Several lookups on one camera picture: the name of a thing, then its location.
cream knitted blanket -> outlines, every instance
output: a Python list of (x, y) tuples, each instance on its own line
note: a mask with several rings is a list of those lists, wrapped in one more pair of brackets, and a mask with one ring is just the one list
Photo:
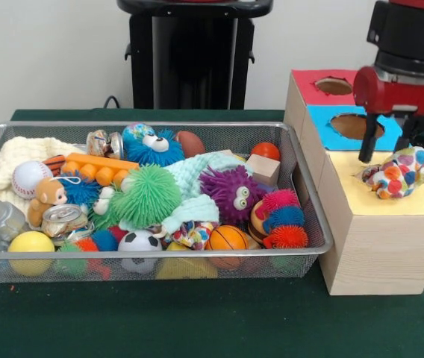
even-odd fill
[(28, 139), (17, 136), (8, 140), (0, 150), (0, 200), (9, 201), (26, 215), (30, 201), (20, 198), (11, 187), (15, 168), (29, 160), (43, 161), (56, 155), (67, 156), (73, 152), (84, 153), (74, 145), (55, 138)]

baseball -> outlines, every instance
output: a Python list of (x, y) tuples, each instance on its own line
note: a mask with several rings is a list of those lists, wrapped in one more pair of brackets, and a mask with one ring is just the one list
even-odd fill
[(44, 178), (53, 178), (51, 170), (45, 164), (31, 160), (15, 168), (11, 186), (19, 197), (29, 200), (34, 198), (36, 186)]

soccer ball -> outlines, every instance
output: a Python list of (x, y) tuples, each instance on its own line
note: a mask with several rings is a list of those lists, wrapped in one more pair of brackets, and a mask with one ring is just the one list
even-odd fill
[[(118, 251), (161, 251), (162, 245), (159, 239), (153, 237), (147, 230), (135, 230), (127, 233), (119, 243)], [(134, 259), (122, 259), (121, 266), (138, 274), (148, 274), (154, 270), (157, 258), (145, 259), (137, 257)]]

blue square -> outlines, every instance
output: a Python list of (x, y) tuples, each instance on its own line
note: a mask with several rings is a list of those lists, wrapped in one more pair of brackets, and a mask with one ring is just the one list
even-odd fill
[[(329, 151), (359, 151), (362, 140), (346, 138), (333, 128), (331, 120), (343, 114), (366, 115), (363, 107), (357, 106), (308, 106), (311, 120), (318, 130), (323, 147)], [(402, 129), (393, 118), (378, 117), (378, 123), (384, 128), (384, 134), (376, 140), (376, 151), (394, 151), (396, 141)]]

white wall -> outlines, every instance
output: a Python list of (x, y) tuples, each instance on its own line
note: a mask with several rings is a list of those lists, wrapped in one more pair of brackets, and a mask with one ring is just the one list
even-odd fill
[[(289, 71), (358, 68), (375, 0), (275, 0), (256, 19), (247, 108), (283, 108)], [(128, 14), (116, 0), (0, 0), (0, 122), (16, 108), (132, 105)]]

